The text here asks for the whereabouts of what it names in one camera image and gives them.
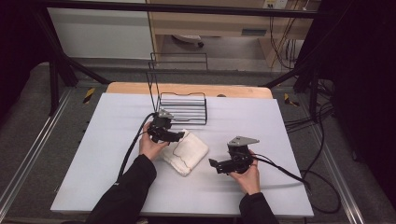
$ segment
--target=black sleeve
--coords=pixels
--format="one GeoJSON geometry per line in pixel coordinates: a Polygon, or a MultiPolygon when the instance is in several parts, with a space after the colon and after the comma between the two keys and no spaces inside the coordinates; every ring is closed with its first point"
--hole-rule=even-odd
{"type": "Polygon", "coordinates": [[[86,223],[134,223],[156,176],[154,164],[145,155],[138,156],[119,183],[102,196],[86,223]]]}
{"type": "Polygon", "coordinates": [[[239,204],[239,210],[246,224],[279,223],[261,192],[252,195],[246,194],[239,204]]]}

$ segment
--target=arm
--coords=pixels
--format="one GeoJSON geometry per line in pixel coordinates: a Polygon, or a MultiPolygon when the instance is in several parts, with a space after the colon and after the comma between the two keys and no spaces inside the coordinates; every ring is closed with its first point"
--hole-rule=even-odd
{"type": "Polygon", "coordinates": [[[260,189],[260,173],[258,162],[253,161],[251,166],[243,173],[230,173],[230,176],[239,184],[246,193],[239,204],[239,210],[244,223],[248,224],[275,224],[278,223],[274,213],[260,189]]]}
{"type": "Polygon", "coordinates": [[[156,144],[147,134],[147,123],[139,141],[139,156],[129,170],[115,183],[93,208],[86,223],[134,223],[157,176],[152,161],[168,143],[156,144]]]}

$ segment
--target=white tabletop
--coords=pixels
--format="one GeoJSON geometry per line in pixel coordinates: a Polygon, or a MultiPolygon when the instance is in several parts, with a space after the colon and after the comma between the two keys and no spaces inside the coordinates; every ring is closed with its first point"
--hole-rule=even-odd
{"type": "MultiPolygon", "coordinates": [[[[209,146],[209,152],[187,176],[157,159],[142,215],[239,216],[244,196],[227,175],[218,175],[208,159],[229,160],[227,142],[237,135],[259,139],[249,145],[277,165],[300,176],[276,100],[206,97],[205,126],[186,128],[209,146]]],[[[125,152],[143,119],[152,112],[149,95],[104,93],[70,165],[51,211],[90,212],[116,181],[125,152]]],[[[137,156],[136,144],[127,167],[137,156]]],[[[304,185],[276,168],[259,163],[262,192],[277,217],[312,217],[304,185]]]]}

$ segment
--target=human hand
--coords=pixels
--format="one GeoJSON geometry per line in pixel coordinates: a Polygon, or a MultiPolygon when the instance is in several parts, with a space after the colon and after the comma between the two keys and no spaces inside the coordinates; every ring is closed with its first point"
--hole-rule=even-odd
{"type": "Polygon", "coordinates": [[[257,160],[253,160],[253,163],[251,163],[250,167],[243,174],[238,174],[236,172],[229,173],[229,175],[239,184],[241,190],[248,195],[261,192],[260,173],[257,165],[257,160]]]}
{"type": "Polygon", "coordinates": [[[168,146],[168,142],[155,143],[149,138],[148,128],[150,122],[147,122],[145,126],[143,126],[143,134],[139,140],[139,155],[144,154],[151,161],[154,161],[157,156],[160,154],[161,150],[168,146]]]}

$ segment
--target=white towel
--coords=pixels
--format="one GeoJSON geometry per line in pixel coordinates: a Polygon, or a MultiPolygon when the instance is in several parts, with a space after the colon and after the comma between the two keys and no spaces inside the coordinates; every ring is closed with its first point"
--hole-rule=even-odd
{"type": "Polygon", "coordinates": [[[163,159],[181,175],[188,175],[209,151],[209,147],[197,136],[183,129],[184,136],[161,152],[163,159]]]}

